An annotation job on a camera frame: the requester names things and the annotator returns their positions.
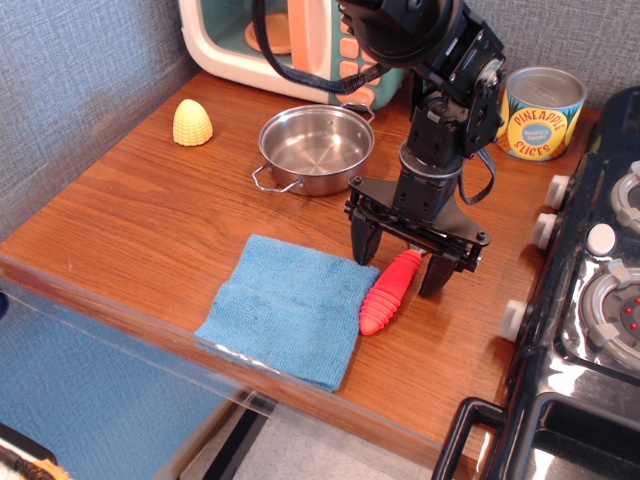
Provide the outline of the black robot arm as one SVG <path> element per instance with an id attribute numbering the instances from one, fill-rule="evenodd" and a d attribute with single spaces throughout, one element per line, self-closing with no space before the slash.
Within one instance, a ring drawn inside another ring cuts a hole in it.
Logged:
<path id="1" fill-rule="evenodd" d="M 340 7 L 369 57 L 413 75 L 411 129 L 399 150 L 398 179 L 349 182 L 353 257 L 369 263 L 383 233 L 407 241 L 431 256 L 420 294 L 432 297 L 454 273 L 474 271 L 490 242 L 456 201 L 474 205 L 493 189 L 487 184 L 468 196 L 463 169 L 479 157 L 496 172 L 486 147 L 503 124 L 503 45 L 462 1 L 343 1 Z"/>

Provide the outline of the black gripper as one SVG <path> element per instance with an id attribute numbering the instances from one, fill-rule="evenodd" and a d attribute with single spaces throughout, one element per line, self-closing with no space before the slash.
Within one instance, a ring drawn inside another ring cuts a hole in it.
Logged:
<path id="1" fill-rule="evenodd" d="M 354 260 L 367 265 L 384 233 L 432 253 L 422 297 L 435 296 L 455 271 L 475 271 L 490 236 L 458 206 L 454 194 L 459 175 L 419 175 L 404 167 L 396 181 L 352 178 L 345 212 Z"/>

